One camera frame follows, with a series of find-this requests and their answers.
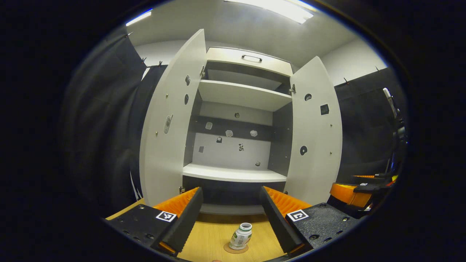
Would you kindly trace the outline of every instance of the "fluorescent light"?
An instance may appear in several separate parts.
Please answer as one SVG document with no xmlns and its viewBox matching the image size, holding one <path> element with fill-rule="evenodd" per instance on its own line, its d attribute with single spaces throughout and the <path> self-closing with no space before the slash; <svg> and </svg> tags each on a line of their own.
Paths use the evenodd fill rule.
<svg viewBox="0 0 466 262">
<path fill-rule="evenodd" d="M 139 21 L 139 20 L 141 20 L 141 19 L 144 19 L 144 18 L 150 16 L 151 13 L 152 13 L 151 11 L 152 11 L 152 9 L 147 10 L 144 14 L 142 14 L 142 15 L 136 17 L 135 19 L 133 19 L 133 20 L 131 20 L 131 21 L 129 21 L 129 22 L 127 22 L 127 23 L 126 23 L 126 26 L 132 25 L 132 24 L 136 23 L 137 21 Z"/>
<path fill-rule="evenodd" d="M 301 6 L 307 8 L 307 6 L 309 6 L 300 1 L 293 1 L 295 4 L 285 0 L 225 0 L 225 2 L 235 2 L 261 7 L 263 9 L 267 9 L 269 11 L 288 17 L 289 19 L 300 24 L 314 16 L 313 14 L 299 7 Z"/>
</svg>

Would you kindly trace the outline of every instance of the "cabinet door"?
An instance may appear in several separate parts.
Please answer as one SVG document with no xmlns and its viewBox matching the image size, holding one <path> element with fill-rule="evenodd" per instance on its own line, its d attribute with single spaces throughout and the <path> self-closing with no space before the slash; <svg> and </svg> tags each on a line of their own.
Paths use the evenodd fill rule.
<svg viewBox="0 0 466 262">
<path fill-rule="evenodd" d="M 170 61 L 152 95 L 139 152 L 141 187 L 149 206 L 179 194 L 189 118 L 206 62 L 204 30 L 200 29 Z"/>
<path fill-rule="evenodd" d="M 290 77 L 293 142 L 285 190 L 311 205 L 327 202 L 342 155 L 342 118 L 335 89 L 319 57 Z"/>
</svg>

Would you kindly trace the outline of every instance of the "bottle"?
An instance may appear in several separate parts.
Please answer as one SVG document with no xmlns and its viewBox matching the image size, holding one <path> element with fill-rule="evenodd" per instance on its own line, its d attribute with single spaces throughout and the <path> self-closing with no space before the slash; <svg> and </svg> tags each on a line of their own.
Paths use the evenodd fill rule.
<svg viewBox="0 0 466 262">
<path fill-rule="evenodd" d="M 228 245 L 231 249 L 244 249 L 253 235 L 253 226 L 249 223 L 241 223 L 240 227 L 233 232 L 233 236 Z"/>
</svg>

